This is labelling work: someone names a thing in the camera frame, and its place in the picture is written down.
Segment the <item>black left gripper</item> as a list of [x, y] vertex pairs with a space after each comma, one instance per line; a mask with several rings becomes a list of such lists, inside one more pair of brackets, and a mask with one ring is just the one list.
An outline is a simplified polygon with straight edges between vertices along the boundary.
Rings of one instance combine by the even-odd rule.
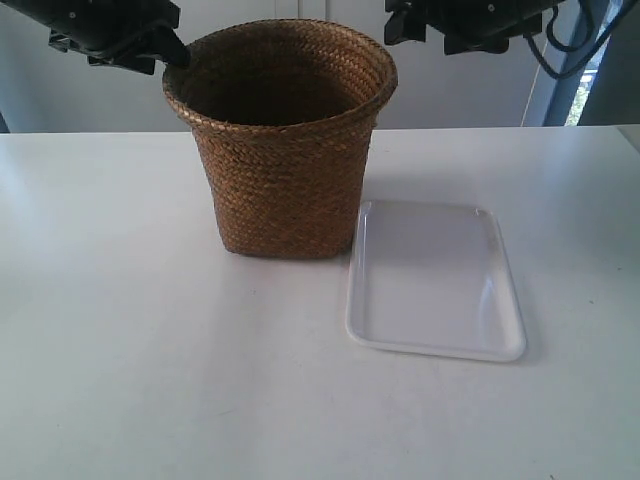
[[158, 62], [187, 68], [189, 49], [176, 34], [179, 7], [165, 0], [14, 0], [2, 3], [49, 29], [48, 45], [84, 55], [91, 66], [152, 75]]

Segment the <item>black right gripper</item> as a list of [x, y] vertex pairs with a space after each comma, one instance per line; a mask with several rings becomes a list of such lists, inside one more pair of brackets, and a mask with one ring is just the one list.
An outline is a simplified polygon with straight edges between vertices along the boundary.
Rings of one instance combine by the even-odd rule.
[[384, 27], [384, 44], [425, 42], [429, 27], [444, 35], [446, 55], [468, 52], [503, 54], [510, 40], [542, 31], [548, 1], [413, 0], [387, 1], [391, 15]]

